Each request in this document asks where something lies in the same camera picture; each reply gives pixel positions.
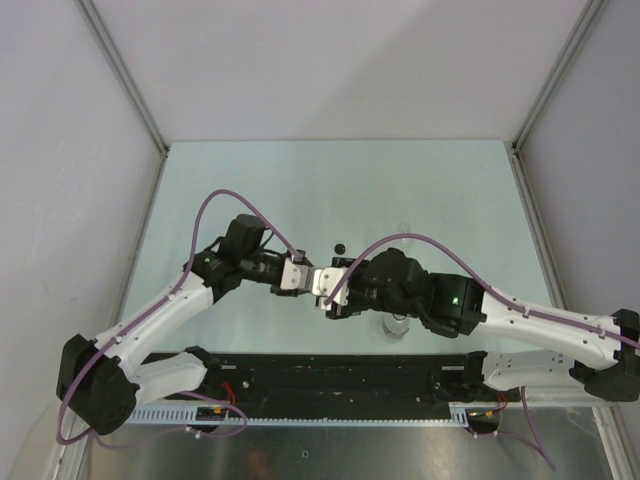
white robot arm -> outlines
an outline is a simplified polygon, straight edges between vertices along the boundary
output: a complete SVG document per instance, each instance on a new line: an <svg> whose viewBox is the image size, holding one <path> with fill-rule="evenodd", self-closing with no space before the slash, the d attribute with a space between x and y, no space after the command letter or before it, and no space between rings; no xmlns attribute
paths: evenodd
<svg viewBox="0 0 640 480"><path fill-rule="evenodd" d="M605 399L638 398L640 371L636 371L635 349L603 334L606 331L637 341L637 313L621 310L612 316L588 316L529 304L499 291L490 293L471 278L429 273L395 249L361 262L344 281L353 259L334 258L328 267L313 266L304 257L291 259L262 248L265 229L256 217L238 216L227 235L216 242L217 251L214 244L195 256L179 290L171 293L176 279L151 302L165 299L144 322L127 330L138 318L134 315L93 341L79 335L71 339L63 351L58 396L64 397L88 359L113 339L114 344L102 354L70 402L99 434L117 429L136 405L198 389L207 372L217 367L213 354L193 347L168 359L144 361L179 326L245 280L268 284L278 296L311 294L332 319L378 310L418 318L425 328L447 337L491 335L545 349L508 356L484 352L478 356L476 352L474 358L481 359L482 365L475 382L497 392L522 385L566 385L567 379L573 378L583 383L587 392ZM519 308L500 302L496 294L510 298ZM574 325L530 312L569 319Z"/></svg>

purple cable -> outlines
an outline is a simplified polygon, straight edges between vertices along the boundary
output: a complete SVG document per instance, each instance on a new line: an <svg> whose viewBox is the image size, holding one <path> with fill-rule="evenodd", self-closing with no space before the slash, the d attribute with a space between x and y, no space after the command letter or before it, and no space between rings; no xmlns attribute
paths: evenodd
<svg viewBox="0 0 640 480"><path fill-rule="evenodd" d="M393 242L394 240L401 240L403 238L410 238L410 239L414 239L414 240L420 240L422 242L426 242L426 243L428 243L430 245L433 245L438 250L440 250L441 252L445 253L449 258L451 258L454 262L456 262L460 267L462 267L462 269L465 272L467 272L471 278L473 278L476 282L478 282L480 284L480 286L489 295L491 295L493 298L498 300L500 303L502 303L506 307L511 308L512 310L514 310L514 311L516 311L516 312L518 312L520 314L523 314L523 315L526 314L525 307L523 307L522 305L519 305L519 304L517 304L515 302L512 302L507 297L505 297L505 296L501 295L500 293L496 292L491 285L489 285L482 277L480 277L480 275L478 275L464 260L462 260L452 250L450 250L449 248L447 248L446 246L444 246L442 243L438 242L437 240L434 240L431 237L427 237L426 235L420 235L418 233L396 233L396 234L393 234L393 235L389 235L388 237L384 237L384 238L378 240L377 242L375 242L370 247L368 247L364 252L362 252L360 254L360 256L358 258L356 258L356 260L351 264L351 266L349 266L349 268L347 268L347 271L344 273L344 275L342 276L340 281L334 287L333 291L329 294L327 299L324 301L324 304L325 305L330 305L331 304L331 302L333 301L335 296L338 294L338 292L340 291L342 286L347 282L347 280L349 280L349 277L351 277L351 275L353 274L355 269L358 267L358 265L360 265L362 263L362 261L365 258L367 258L374 250L377 250L378 248L380 248L381 246L383 246L386 243ZM578 321L570 319L570 318L561 317L559 315L553 315L551 313L540 312L540 311L537 311L537 310L530 310L529 311L529 315L531 315L533 317L536 317L536 318L540 318L542 320L548 320L550 322L560 323L560 324L563 324L563 325L569 325L569 326L576 327L576 328L579 328L579 329L582 329L582 330L586 330L588 332L597 333L599 336L605 336L605 337L613 338L614 340L617 340L617 341L619 341L621 343L626 343L627 345L630 345L633 348L640 350L640 343L639 342L636 342L636 341L631 340L630 338L627 338L627 337L625 337L623 335L620 335L620 334L614 333L614 332L610 332L610 331L605 330L605 329L600 328L600 327L594 327L594 326L591 326L591 325L586 325L584 323L578 322Z"/></svg>
<svg viewBox="0 0 640 480"><path fill-rule="evenodd" d="M109 445L108 443L105 443L95 432L92 432L91 438L95 439L95 441L98 443L98 445L100 445L102 448L107 448L109 450L124 450L127 448L136 448L136 447L140 447L148 442L151 442L153 440L156 440L157 438L163 437L169 433L174 433L174 432L185 432L188 433L192 430L195 430L196 433L200 433L200 436L202 437L208 437L208 438L228 438L228 437L233 437L235 435L238 435L240 432L242 432L245 428L247 428L247 425L249 424L249 419L247 418L247 416L245 415L245 413L240 410L238 407L236 407L235 405L231 405L228 402L222 401L222 400L217 400L215 398L210 398L210 397L206 397L204 395L200 395L199 393L195 393L195 392L179 392L180 395L187 395L189 397L193 397L193 398L197 398L198 400L205 400L205 401L210 401L210 402L215 402L216 404L222 405L225 408L232 410L234 412L236 412L240 418L242 418L242 425L240 425L240 427L236 428L235 430L229 432L229 433L208 433L208 432L203 432L201 430L198 430L196 428L191 428L189 430L185 429L185 426L179 426L179 427L169 427L169 428L165 428L164 430L160 430L159 432L154 433L153 435L148 436L147 438L143 438L142 440L138 440L137 442L133 442L133 443L128 443L126 445Z"/></svg>
<svg viewBox="0 0 640 480"><path fill-rule="evenodd" d="M524 435L520 435L519 433L515 433L515 432L476 433L471 428L467 428L467 431L473 435L473 438L489 438L489 437L515 438L516 440L519 440L520 442L524 443L526 446L534 449L536 452L540 454L540 456L544 458L544 455L542 454L542 450L540 450L538 446L535 443L533 443L531 440L529 440L527 437L525 437Z"/></svg>
<svg viewBox="0 0 640 480"><path fill-rule="evenodd" d="M226 190L226 189L215 190L211 192L207 196L207 198L204 199L204 202L202 202L202 205L198 210L198 214L196 215L196 221L193 226L193 235L191 237L191 250L189 251L189 261L187 262L187 266L185 267L182 276L180 277L176 285L171 289L171 291L167 296L162 297L162 299L158 300L155 304L149 307L149 309L144 311L138 318L136 318L129 325L123 328L118 333L119 336L122 336L122 337L125 336L131 330L133 330L142 322L144 322L147 318L149 318L151 315L157 312L162 306L164 306L165 303L169 301L169 295L174 295L178 290L180 290L180 288L182 288L182 285L184 285L184 282L187 280L187 276L191 272L191 267L193 266L193 260L196 254L196 243L198 241L198 231L200 229L200 221L202 220L202 215L204 214L204 211L207 208L207 205L209 205L209 202L218 195L229 195L239 200L240 202L242 202L249 210L251 210L255 214L256 217L258 217L260 220L264 222L264 224L273 232L273 234L276 237L280 239L280 241L285 245L285 247L287 247L287 250L289 250L292 257L298 258L298 255L299 255L298 251L293 247L293 245L289 243L289 241L284 237L284 235L282 235L280 231L276 227L274 227L273 224L269 220L267 220L267 218L264 215L262 215L262 213L260 213L258 209L253 206L253 204L251 204L251 202L249 202L249 200L247 200L242 195L236 192L233 192L231 190ZM56 433L56 440L60 445L72 445L82 440L91 432L91 428L88 428L84 432L76 435L73 438L64 438L62 436L62 424L64 421L64 414L67 411L67 408L69 407L69 403L71 402L71 398L76 393L76 390L78 389L78 385L80 385L80 382L84 379L84 377L87 375L89 370L91 370L91 368L96 364L98 359L107 350L109 350L109 348L111 348L115 343L116 343L116 339L112 338L100 350L98 350L96 354L93 357L91 357L91 359L89 359L89 361L84 365L84 367L82 367L80 372L78 372L78 375L76 375L76 377L73 379L73 382L71 382L69 389L65 393L64 398L62 400L62 404L60 405L60 410L58 412L58 431Z"/></svg>
<svg viewBox="0 0 640 480"><path fill-rule="evenodd" d="M551 456L547 453L544 448L544 444L542 443L542 436L538 431L538 427L536 423L533 421L533 416L531 415L531 411L529 411L529 405L527 405L527 395L526 395L527 387L520 387L520 398L522 399L522 408L524 409L524 414L527 417L527 422L529 422L529 427L531 428L531 433L533 433L533 437L536 439L536 443L540 448L540 455L544 457L544 459L549 464L549 468L556 471L556 464L551 460Z"/></svg>

